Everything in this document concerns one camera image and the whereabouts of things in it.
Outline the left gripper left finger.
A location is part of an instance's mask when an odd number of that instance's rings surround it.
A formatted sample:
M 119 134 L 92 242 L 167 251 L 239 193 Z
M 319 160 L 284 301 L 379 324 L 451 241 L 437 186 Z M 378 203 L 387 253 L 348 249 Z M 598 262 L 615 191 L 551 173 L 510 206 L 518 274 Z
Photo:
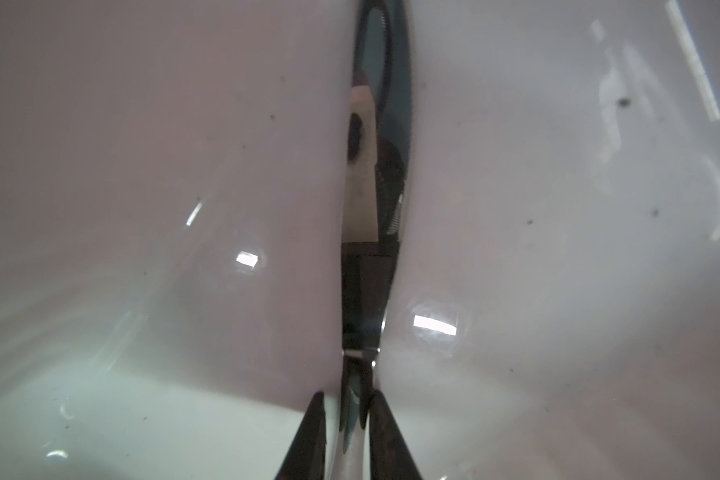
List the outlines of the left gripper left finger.
M 324 393 L 316 392 L 275 476 L 275 480 L 324 480 L 326 468 Z

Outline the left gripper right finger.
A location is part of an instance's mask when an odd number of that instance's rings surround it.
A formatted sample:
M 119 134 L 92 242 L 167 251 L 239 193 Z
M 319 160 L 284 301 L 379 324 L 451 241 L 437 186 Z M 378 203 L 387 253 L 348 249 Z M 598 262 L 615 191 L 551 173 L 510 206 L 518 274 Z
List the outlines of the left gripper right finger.
M 369 405 L 370 476 L 372 480 L 421 480 L 390 406 L 380 390 Z

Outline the metal knife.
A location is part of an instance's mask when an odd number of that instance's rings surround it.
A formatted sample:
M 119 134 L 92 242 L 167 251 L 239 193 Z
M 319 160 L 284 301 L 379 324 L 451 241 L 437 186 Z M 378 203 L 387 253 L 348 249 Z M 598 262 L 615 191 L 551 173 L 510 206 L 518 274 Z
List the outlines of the metal knife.
M 342 373 L 329 478 L 360 479 L 370 403 L 400 249 L 410 118 L 404 1 L 360 1 L 352 51 L 341 230 Z

